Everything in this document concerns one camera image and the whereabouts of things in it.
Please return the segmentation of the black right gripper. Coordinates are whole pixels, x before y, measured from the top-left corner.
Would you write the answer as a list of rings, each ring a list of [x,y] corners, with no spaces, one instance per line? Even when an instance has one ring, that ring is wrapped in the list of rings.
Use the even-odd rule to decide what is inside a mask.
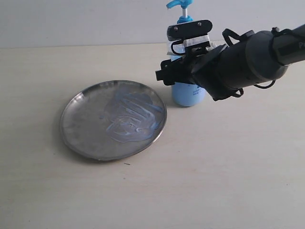
[[[184,59],[164,60],[160,64],[161,69],[155,72],[156,80],[162,81],[164,85],[193,84],[193,77],[200,70],[206,71],[213,65],[226,48],[228,45],[197,47],[188,52]]]

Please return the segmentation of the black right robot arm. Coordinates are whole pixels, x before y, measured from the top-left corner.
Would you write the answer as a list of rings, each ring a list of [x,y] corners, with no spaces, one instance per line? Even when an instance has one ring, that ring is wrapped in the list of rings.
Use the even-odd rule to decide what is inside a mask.
[[[215,101],[241,97],[244,88],[267,89],[286,72],[289,65],[305,59],[305,28],[248,31],[242,35],[230,29],[222,33],[225,44],[213,46],[208,38],[208,20],[172,25],[167,29],[170,55],[156,72],[156,79],[170,86],[195,84]],[[182,45],[183,52],[173,47]]]

